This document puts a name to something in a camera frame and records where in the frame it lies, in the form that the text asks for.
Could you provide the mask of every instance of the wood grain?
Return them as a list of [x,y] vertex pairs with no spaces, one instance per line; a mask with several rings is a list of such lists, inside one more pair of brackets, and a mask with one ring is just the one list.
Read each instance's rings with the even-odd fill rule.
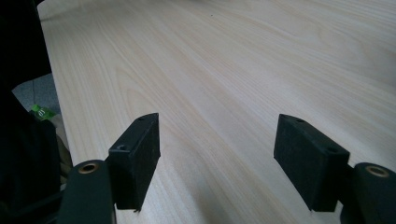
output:
[[396,2],[46,0],[39,8],[74,163],[159,112],[139,214],[119,223],[339,223],[273,159],[280,113],[396,170]]

